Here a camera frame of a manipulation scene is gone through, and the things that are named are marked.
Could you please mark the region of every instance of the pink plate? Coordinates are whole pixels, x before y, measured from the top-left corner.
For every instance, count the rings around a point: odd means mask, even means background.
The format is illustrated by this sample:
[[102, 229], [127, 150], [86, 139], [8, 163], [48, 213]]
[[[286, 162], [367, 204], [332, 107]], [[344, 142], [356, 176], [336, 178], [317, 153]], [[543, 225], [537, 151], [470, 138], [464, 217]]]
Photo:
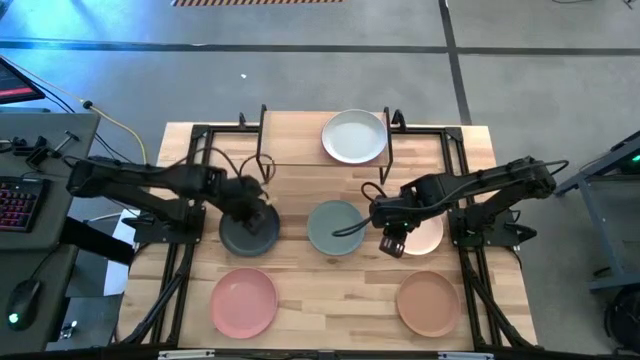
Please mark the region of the pink plate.
[[236, 269], [223, 276], [211, 293], [211, 320], [221, 333], [247, 339], [263, 332], [278, 310], [275, 285], [258, 269]]
[[428, 254], [440, 245], [443, 233], [442, 216], [425, 220], [419, 228], [407, 234], [404, 252], [409, 255]]

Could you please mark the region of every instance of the light peach plate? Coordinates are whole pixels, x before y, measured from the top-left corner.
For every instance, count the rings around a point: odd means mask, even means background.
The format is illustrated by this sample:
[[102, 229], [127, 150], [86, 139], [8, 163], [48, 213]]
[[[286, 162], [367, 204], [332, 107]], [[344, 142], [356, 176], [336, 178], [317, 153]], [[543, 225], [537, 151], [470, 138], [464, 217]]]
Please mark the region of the light peach plate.
[[409, 255], [425, 255], [435, 250], [444, 234], [442, 216], [425, 220], [420, 227], [407, 234], [404, 252]]
[[209, 303], [211, 320], [221, 333], [247, 339], [263, 332], [278, 310], [278, 293], [258, 269], [236, 269], [218, 281]]
[[443, 336], [460, 319], [456, 289], [449, 280], [432, 271], [419, 271], [404, 279], [396, 305], [402, 321], [422, 336]]

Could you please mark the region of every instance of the red backlit keyboard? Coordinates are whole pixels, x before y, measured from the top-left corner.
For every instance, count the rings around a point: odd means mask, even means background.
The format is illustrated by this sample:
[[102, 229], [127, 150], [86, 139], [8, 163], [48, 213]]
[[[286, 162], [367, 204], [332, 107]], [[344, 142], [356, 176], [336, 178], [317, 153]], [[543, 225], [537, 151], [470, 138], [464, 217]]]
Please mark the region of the red backlit keyboard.
[[31, 232], [49, 183], [0, 176], [0, 231]]

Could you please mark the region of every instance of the gray floor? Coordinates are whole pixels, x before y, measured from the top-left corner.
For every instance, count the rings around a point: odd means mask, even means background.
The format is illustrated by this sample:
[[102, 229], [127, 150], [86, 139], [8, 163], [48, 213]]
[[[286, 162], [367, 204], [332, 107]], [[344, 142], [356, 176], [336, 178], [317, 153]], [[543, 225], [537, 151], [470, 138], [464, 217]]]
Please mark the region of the gray floor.
[[[459, 46], [640, 46], [640, 10], [620, 1], [450, 0], [449, 6]], [[18, 0], [0, 28], [7, 37], [67, 40], [444, 45], [437, 0], [206, 9], [171, 8], [157, 0]], [[282, 110], [388, 105], [401, 108], [410, 122], [460, 124], [447, 55], [2, 53], [130, 125], [151, 161], [167, 121], [233, 121], [239, 111], [255, 118], [261, 103]], [[462, 56], [460, 62], [471, 119], [490, 127], [498, 162], [524, 155], [568, 159], [562, 180], [638, 130], [640, 57]], [[18, 105], [54, 108], [46, 102]], [[139, 159], [126, 133], [106, 122], [100, 133]], [[606, 298], [586, 287], [591, 272], [605, 263], [577, 195], [519, 204], [521, 222], [539, 232], [523, 246], [524, 277], [541, 345], [608, 353], [614, 345], [601, 326]], [[76, 201], [72, 215], [114, 210], [106, 201]]]

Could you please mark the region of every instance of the wooden table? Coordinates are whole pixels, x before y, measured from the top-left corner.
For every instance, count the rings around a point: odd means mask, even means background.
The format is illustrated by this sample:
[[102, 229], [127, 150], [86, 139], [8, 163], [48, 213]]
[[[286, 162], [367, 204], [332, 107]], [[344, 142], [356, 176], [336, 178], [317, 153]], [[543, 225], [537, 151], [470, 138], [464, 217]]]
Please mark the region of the wooden table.
[[[159, 165], [167, 166], [186, 155], [193, 123], [167, 124]], [[470, 171], [496, 165], [484, 126], [463, 126]], [[217, 134], [214, 145], [227, 152], [238, 165], [255, 153], [257, 134]], [[440, 143], [435, 137], [394, 135], [394, 164], [384, 186], [397, 193], [399, 186], [426, 173], [444, 172]], [[212, 164], [228, 165], [217, 154]], [[247, 173], [259, 178], [257, 165]], [[431, 254], [405, 255], [394, 259], [378, 250], [381, 230], [369, 225], [365, 241], [354, 253], [341, 257], [316, 251], [307, 239], [308, 215], [320, 203], [342, 199], [367, 213], [367, 200], [360, 185], [378, 182], [378, 170], [366, 167], [280, 166], [269, 185], [282, 220], [281, 236], [265, 255], [240, 258], [221, 245], [218, 235], [220, 212], [208, 206], [202, 242], [196, 247], [191, 280], [180, 335], [180, 347], [350, 350], [470, 350], [469, 319], [462, 286], [460, 263], [450, 243], [445, 217], [445, 236]], [[154, 189], [155, 194], [172, 193]], [[166, 245], [152, 245], [136, 259], [120, 312], [120, 334], [129, 334], [158, 296], [166, 257]], [[507, 317], [529, 341], [535, 333], [522, 274], [513, 254], [487, 248], [493, 292]], [[230, 339], [218, 332], [209, 319], [211, 291], [223, 275], [239, 267], [256, 267], [274, 280], [279, 296], [275, 321], [261, 335], [247, 340]], [[441, 338], [426, 338], [409, 330], [395, 306], [400, 282], [418, 270], [438, 272], [456, 287], [462, 316], [456, 329]], [[170, 324], [169, 304], [166, 324]], [[483, 334], [489, 339], [486, 311], [479, 305]], [[164, 326], [163, 339], [168, 326]]]

